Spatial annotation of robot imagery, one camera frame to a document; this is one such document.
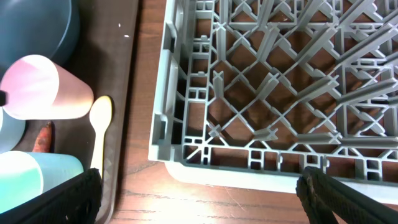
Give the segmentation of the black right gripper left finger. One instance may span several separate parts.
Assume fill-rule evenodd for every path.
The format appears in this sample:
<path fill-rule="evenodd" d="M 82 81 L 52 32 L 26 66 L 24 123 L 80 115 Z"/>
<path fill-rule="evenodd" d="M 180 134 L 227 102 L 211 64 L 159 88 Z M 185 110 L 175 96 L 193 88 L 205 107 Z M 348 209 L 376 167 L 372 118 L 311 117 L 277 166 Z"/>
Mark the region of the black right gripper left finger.
<path fill-rule="evenodd" d="M 1 214 L 1 223 L 94 223 L 101 206 L 102 178 L 88 169 Z"/>

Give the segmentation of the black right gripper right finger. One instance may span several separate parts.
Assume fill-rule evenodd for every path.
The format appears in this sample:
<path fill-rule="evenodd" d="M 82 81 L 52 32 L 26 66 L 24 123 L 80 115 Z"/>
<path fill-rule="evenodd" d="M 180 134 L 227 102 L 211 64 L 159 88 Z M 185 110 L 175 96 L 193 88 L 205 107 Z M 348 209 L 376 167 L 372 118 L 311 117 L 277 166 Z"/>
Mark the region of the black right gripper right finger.
<path fill-rule="evenodd" d="M 310 223 L 397 223 L 397 211 L 326 175 L 306 167 L 296 194 Z"/>

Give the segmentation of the pink plastic cup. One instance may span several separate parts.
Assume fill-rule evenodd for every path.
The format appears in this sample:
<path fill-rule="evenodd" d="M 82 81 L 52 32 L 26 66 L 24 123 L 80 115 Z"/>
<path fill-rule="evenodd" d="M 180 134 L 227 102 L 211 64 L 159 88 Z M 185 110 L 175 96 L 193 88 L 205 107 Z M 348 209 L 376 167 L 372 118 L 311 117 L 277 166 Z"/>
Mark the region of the pink plastic cup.
<path fill-rule="evenodd" d="M 76 119 L 86 115 L 94 101 L 82 80 L 42 55 L 15 61 L 1 80 L 6 92 L 5 112 L 15 119 Z"/>

